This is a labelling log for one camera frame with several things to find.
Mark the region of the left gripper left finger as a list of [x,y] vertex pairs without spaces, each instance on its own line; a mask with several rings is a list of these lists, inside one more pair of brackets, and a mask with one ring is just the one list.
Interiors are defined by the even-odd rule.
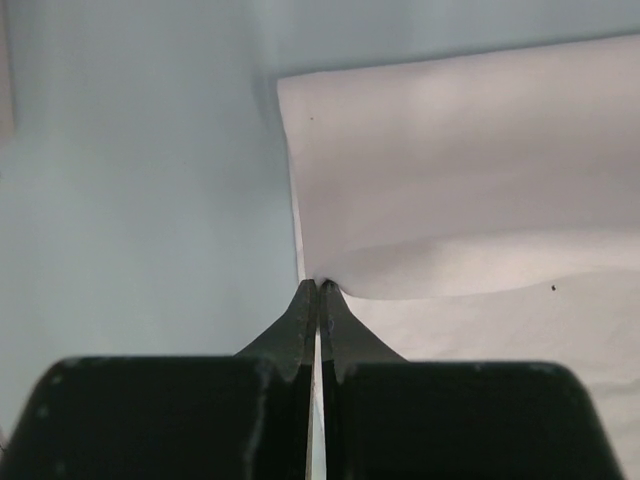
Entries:
[[5,479],[305,479],[318,290],[231,356],[73,357],[36,383]]

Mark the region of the white t shirt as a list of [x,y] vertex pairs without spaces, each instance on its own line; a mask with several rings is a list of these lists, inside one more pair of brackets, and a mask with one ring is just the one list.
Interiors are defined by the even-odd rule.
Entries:
[[412,360],[544,360],[639,475],[639,39],[281,79],[299,275]]

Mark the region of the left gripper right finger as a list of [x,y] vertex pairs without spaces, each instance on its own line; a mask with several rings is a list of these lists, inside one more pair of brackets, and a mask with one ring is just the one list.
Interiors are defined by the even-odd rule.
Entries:
[[330,479],[619,479],[593,402],[549,362],[410,362],[319,291]]

